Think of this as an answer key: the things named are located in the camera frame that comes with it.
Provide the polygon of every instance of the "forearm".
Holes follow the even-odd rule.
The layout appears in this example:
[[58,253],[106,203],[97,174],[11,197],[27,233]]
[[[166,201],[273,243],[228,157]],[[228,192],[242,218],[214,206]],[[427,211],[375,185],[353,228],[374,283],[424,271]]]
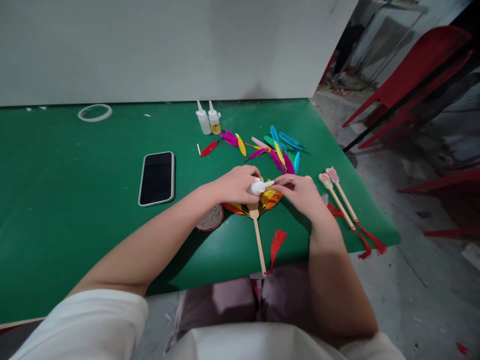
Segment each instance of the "forearm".
[[[330,338],[371,338],[378,325],[350,261],[337,221],[327,207],[312,220],[308,272],[313,311]],[[334,341],[343,345],[348,341]]]
[[217,204],[206,184],[163,211],[102,258],[70,295],[89,289],[117,289],[145,295],[200,219]]

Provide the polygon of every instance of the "smartphone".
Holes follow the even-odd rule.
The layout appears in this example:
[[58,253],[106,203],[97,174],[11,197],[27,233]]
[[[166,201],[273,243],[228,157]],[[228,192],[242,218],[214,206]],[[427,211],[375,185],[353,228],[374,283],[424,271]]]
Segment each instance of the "smartphone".
[[148,207],[167,203],[175,197],[175,156],[171,151],[148,154],[143,158],[138,205]]

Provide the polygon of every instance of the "hand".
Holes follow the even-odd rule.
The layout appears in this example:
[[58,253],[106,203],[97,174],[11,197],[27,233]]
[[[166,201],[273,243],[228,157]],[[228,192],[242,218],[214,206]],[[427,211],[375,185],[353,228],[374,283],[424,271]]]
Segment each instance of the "hand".
[[209,185],[212,185],[219,203],[255,204],[259,197],[247,192],[255,181],[252,175],[260,177],[260,171],[255,166],[237,166]]
[[284,174],[275,179],[275,182],[293,178],[293,181],[283,185],[273,185],[272,189],[285,195],[296,209],[310,221],[321,216],[327,209],[322,197],[311,177]]

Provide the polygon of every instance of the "glue bottle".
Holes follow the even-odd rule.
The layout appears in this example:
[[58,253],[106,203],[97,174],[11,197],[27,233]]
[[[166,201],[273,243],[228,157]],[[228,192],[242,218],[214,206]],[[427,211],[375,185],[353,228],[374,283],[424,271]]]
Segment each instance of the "glue bottle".
[[220,117],[222,116],[219,112],[217,112],[214,109],[214,106],[212,105],[212,101],[209,101],[210,103],[210,110],[208,111],[208,118],[210,119],[210,125],[211,125],[211,131],[215,134],[218,135],[220,134]]
[[207,112],[202,109],[202,105],[200,105],[200,101],[197,100],[196,103],[198,105],[198,111],[196,111],[195,114],[198,117],[198,121],[200,122],[201,131],[205,135],[209,135],[212,133],[212,129],[210,128]]
[[267,190],[268,187],[272,186],[275,181],[263,182],[259,177],[255,178],[255,182],[250,185],[250,188],[247,190],[247,193],[251,195],[260,195]]

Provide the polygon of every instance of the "white sleeve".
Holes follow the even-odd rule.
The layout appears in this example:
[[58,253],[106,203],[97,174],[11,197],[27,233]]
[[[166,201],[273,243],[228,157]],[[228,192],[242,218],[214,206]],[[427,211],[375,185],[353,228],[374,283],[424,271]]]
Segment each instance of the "white sleeve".
[[97,289],[59,303],[10,360],[130,360],[148,316],[139,295]]
[[351,342],[339,351],[349,360],[405,360],[383,332],[377,332],[370,340]]

